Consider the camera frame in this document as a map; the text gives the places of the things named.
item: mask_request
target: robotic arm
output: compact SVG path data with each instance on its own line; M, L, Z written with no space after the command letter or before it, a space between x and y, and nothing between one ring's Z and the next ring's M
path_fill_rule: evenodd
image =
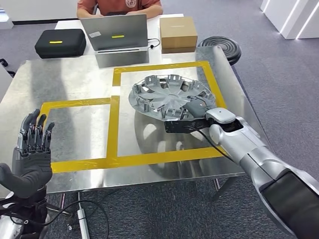
M190 133L209 127L210 138L249 176L265 210L278 227L299 239L319 237L319 183L268 150L241 117L224 109L185 105L202 118L166 121L166 132Z

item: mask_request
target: person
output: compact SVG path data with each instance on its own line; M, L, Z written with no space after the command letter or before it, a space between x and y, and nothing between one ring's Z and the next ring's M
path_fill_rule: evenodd
M101 14L93 14L98 4ZM147 19L163 14L160 0L79 0L78 18L101 17L106 15L146 14Z

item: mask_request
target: white wall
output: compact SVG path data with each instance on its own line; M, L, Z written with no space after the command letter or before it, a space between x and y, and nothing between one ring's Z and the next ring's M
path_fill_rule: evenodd
M307 24L304 31L302 31L299 38L312 38L314 36L319 36L319 7Z
M0 0L12 21L76 18L77 0Z
M297 0L271 0L265 14L280 31Z

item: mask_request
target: robot finger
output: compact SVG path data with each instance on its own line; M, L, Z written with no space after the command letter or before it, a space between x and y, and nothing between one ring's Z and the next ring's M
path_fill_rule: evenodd
M55 124L54 122L51 122L45 130L45 133L43 136L43 140L42 140L42 147L45 148L45 151L50 151L51 132L52 132L53 127L54 127L54 125Z
M21 124L19 135L17 137L17 148L22 150L23 154L27 153L28 150L28 131L33 115L29 114L26 116Z
M42 115L38 121L38 124L36 127L36 144L37 150L42 150L42 138L43 138L43 124L47 118L46 115Z
M29 127L29 151L35 151L36 150L36 124L36 119L40 114L39 109L35 109L33 113L33 119L29 124Z

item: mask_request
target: black case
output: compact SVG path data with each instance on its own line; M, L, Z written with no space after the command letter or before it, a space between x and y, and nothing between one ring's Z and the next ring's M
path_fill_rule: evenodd
M45 30L35 46L42 59L82 56L85 47L85 35L81 29Z

